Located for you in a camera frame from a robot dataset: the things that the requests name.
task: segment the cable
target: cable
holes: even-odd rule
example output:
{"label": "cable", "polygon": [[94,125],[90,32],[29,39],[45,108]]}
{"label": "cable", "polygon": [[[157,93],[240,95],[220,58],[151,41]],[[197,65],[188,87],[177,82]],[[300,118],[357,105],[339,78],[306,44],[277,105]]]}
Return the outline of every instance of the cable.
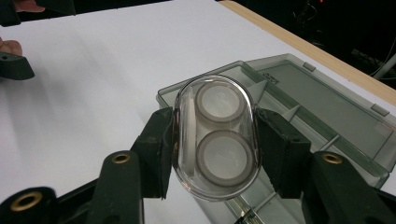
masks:
{"label": "cable", "polygon": [[308,5],[309,5],[311,8],[313,8],[313,9],[315,10],[315,13],[314,13],[314,15],[313,15],[312,17],[306,19],[306,20],[303,22],[303,25],[304,25],[306,22],[308,22],[308,21],[314,19],[314,18],[317,16],[317,14],[318,14],[318,11],[317,11],[317,9],[316,9],[314,6],[312,6],[312,5],[309,4],[309,3],[308,3]]}
{"label": "cable", "polygon": [[377,68],[372,74],[370,74],[370,77],[372,77],[376,72],[378,72],[387,63],[387,61],[390,57],[390,54],[392,53],[393,47],[395,46],[395,42],[396,42],[396,36],[393,39],[393,43],[392,43],[392,46],[390,47],[390,51],[388,53],[387,59],[385,59],[384,63],[379,68]]}
{"label": "cable", "polygon": [[383,77],[381,80],[396,80],[396,77]]}

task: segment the clear plastic case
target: clear plastic case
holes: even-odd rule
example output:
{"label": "clear plastic case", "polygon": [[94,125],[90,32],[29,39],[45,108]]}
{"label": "clear plastic case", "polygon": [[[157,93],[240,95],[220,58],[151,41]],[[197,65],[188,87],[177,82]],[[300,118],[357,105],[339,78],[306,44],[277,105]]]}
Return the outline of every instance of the clear plastic case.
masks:
{"label": "clear plastic case", "polygon": [[[311,151],[349,158],[369,185],[380,188],[389,177],[396,162],[396,118],[315,66],[285,54],[231,63],[208,74],[235,79],[255,106],[281,114],[303,133],[312,142]],[[159,90],[160,106],[173,106],[186,82]],[[280,199],[263,170],[246,192],[226,205],[235,217],[250,212],[265,223],[304,223],[300,200]]]}
{"label": "clear plastic case", "polygon": [[199,76],[178,93],[174,164],[182,186],[209,201],[239,195],[261,169],[253,104],[245,89],[223,76]]}

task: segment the finger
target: finger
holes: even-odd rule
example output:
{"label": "finger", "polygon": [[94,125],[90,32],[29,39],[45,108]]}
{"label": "finger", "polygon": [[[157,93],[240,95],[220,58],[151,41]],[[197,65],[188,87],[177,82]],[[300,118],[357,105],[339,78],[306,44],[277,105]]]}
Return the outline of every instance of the finger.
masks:
{"label": "finger", "polygon": [[0,42],[0,51],[22,56],[22,46],[18,41],[6,40]]}
{"label": "finger", "polygon": [[40,7],[35,3],[35,0],[14,0],[14,6],[17,12],[42,12],[44,7]]}

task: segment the white table surface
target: white table surface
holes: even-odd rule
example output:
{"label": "white table surface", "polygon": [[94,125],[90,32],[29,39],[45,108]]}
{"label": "white table surface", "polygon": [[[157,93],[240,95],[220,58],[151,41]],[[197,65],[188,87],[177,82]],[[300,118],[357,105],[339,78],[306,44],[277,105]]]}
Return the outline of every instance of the white table surface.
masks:
{"label": "white table surface", "polygon": [[[377,98],[212,0],[176,0],[0,28],[21,42],[36,77],[0,79],[0,201],[29,187],[58,196],[128,150],[157,91],[238,60],[291,53],[396,114]],[[396,194],[392,176],[384,190]],[[147,223],[209,223],[174,175]]]}

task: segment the gray rubber gasket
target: gray rubber gasket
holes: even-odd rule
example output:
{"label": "gray rubber gasket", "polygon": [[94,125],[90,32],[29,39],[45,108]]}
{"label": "gray rubber gasket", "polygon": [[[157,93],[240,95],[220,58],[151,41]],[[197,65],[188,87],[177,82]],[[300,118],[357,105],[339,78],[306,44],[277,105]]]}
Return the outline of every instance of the gray rubber gasket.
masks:
{"label": "gray rubber gasket", "polygon": [[[204,96],[204,93],[207,90],[209,90],[210,88],[217,87],[217,86],[224,86],[224,87],[230,88],[232,91],[235,92],[235,94],[238,97],[239,106],[235,110],[235,112],[233,112],[228,117],[216,117],[216,116],[213,116],[212,114],[207,112],[207,110],[205,110],[205,107],[203,106],[202,98]],[[232,85],[230,83],[227,83],[227,82],[214,81],[214,82],[206,83],[204,86],[202,86],[198,90],[198,92],[196,93],[196,96],[195,96],[195,104],[196,104],[197,111],[204,118],[209,119],[209,120],[214,121],[214,122],[222,123],[222,122],[229,122],[229,121],[232,121],[232,120],[235,120],[235,119],[239,118],[243,114],[244,109],[246,107],[246,99],[244,98],[242,93],[234,85]]]}
{"label": "gray rubber gasket", "polygon": [[[218,138],[218,137],[231,137],[233,140],[236,140],[241,144],[243,149],[246,152],[247,155],[247,165],[245,166],[244,170],[242,173],[234,178],[221,178],[218,177],[214,174],[212,174],[209,169],[207,168],[204,160],[204,153],[206,150],[207,144],[209,144],[212,140]],[[244,182],[248,179],[250,174],[254,171],[254,165],[253,165],[253,151],[250,148],[249,144],[245,140],[245,138],[234,131],[231,130],[219,130],[219,131],[214,131],[212,133],[207,134],[204,139],[200,142],[197,148],[197,157],[196,157],[196,162],[198,165],[198,169],[203,175],[205,179],[210,181],[211,183],[223,187],[231,187],[231,186],[236,186],[236,185],[242,185]]]}

